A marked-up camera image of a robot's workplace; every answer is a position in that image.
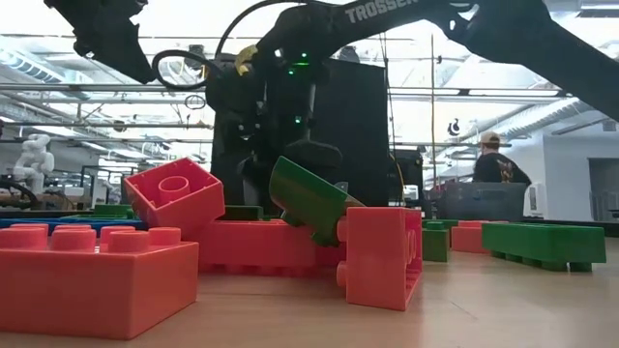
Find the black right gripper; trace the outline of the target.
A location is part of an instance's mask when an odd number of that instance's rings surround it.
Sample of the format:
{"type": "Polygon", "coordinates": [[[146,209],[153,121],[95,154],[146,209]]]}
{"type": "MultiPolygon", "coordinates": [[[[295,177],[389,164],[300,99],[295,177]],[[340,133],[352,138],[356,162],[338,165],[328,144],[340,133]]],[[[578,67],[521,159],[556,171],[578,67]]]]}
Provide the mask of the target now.
{"type": "MultiPolygon", "coordinates": [[[[284,156],[297,164],[337,168],[342,161],[337,147],[303,139],[311,128],[316,87],[329,79],[328,59],[298,47],[248,46],[236,55],[222,54],[207,61],[205,94],[216,112],[216,142],[221,146],[286,145],[284,156]]],[[[256,155],[239,163],[244,202],[260,206],[265,214],[272,212],[271,173],[270,163],[256,155]]]]}

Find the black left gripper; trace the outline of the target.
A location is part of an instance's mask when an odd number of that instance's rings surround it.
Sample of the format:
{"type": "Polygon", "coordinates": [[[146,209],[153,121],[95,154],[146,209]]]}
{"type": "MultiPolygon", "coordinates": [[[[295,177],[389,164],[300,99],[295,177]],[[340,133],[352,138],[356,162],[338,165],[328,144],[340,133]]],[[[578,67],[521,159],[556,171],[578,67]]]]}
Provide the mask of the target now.
{"type": "Polygon", "coordinates": [[[44,0],[73,27],[74,51],[106,64],[141,84],[155,80],[139,42],[139,25],[132,23],[147,0],[44,0]]]}

